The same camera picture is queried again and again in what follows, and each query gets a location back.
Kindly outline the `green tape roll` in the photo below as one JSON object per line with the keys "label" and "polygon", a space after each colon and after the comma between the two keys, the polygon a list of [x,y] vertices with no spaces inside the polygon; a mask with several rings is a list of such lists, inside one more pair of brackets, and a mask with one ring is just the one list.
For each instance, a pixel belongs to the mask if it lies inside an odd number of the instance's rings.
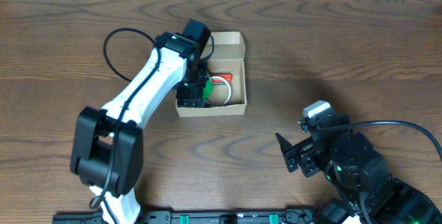
{"label": "green tape roll", "polygon": [[213,80],[209,74],[206,77],[207,77],[206,85],[202,92],[203,100],[207,100],[213,92]]}

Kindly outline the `cardboard box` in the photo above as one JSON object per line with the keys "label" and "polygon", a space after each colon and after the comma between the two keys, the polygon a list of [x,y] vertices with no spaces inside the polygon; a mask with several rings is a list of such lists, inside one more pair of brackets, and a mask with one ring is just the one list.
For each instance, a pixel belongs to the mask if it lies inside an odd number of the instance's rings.
{"label": "cardboard box", "polygon": [[231,83],[214,84],[204,108],[184,108],[175,104],[178,115],[187,117],[214,117],[242,115],[247,107],[244,57],[246,46],[240,32],[213,32],[203,56],[209,56],[208,74],[232,74]]}

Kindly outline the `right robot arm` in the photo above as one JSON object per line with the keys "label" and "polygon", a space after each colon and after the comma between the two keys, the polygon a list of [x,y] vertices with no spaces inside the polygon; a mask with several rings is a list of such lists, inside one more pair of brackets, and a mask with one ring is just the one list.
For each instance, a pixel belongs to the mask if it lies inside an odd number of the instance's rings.
{"label": "right robot arm", "polygon": [[310,137],[291,144],[279,133],[276,139],[289,172],[300,169],[309,178],[322,172],[340,195],[313,216],[315,223],[440,223],[441,211],[423,193],[393,177],[385,157],[356,127],[374,125],[411,127],[427,136],[436,147],[435,137],[417,124],[398,120],[351,123],[349,116],[319,113],[305,117],[299,125]]}

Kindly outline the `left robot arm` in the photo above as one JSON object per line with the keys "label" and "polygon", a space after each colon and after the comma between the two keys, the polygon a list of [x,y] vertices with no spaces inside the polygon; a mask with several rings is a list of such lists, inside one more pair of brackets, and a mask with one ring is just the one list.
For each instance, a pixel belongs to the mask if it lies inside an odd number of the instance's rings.
{"label": "left robot arm", "polygon": [[214,38],[200,33],[165,32],[151,40],[147,63],[127,87],[100,109],[85,107],[77,118],[70,170],[94,196],[90,208],[102,209],[105,223],[136,223],[142,208],[134,186],[143,167],[143,131],[173,88],[205,87],[202,52]]}

